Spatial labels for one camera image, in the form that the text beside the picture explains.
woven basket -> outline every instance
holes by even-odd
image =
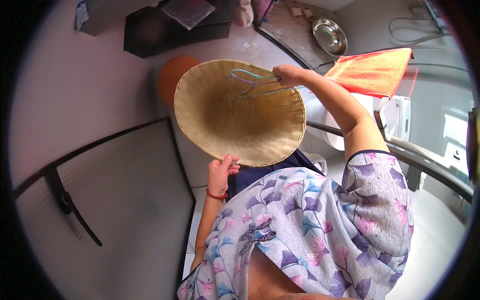
[[[218,160],[239,156],[238,164],[265,167],[298,148],[305,132],[305,106],[298,90],[239,97],[250,85],[226,80],[233,69],[260,76],[272,71],[238,60],[212,60],[191,68],[175,91],[178,124],[195,145]],[[255,87],[253,93],[281,88],[279,83]]]

hand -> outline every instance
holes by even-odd
[[[208,164],[208,191],[213,196],[223,196],[228,190],[228,176],[239,172],[239,165],[231,165],[238,161],[238,156],[223,154],[223,162],[216,159]]]
[[[311,70],[302,69],[292,65],[284,64],[273,68],[273,73],[281,77],[280,85],[283,87],[292,87],[302,85],[302,76]]]

woman's left hand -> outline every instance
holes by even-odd
[[[222,155],[223,162],[212,160],[208,165],[208,191],[213,196],[223,196],[228,190],[228,176],[239,172],[239,165],[231,165],[238,161],[238,156]]]

red towel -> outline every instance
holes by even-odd
[[[401,48],[340,56],[325,77],[333,78],[351,93],[381,98],[395,94],[412,49]]]

woman's right hand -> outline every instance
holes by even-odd
[[[312,70],[306,70],[289,64],[279,65],[273,68],[273,73],[281,77],[280,85],[283,87],[302,85],[303,76],[308,72],[312,72]]]

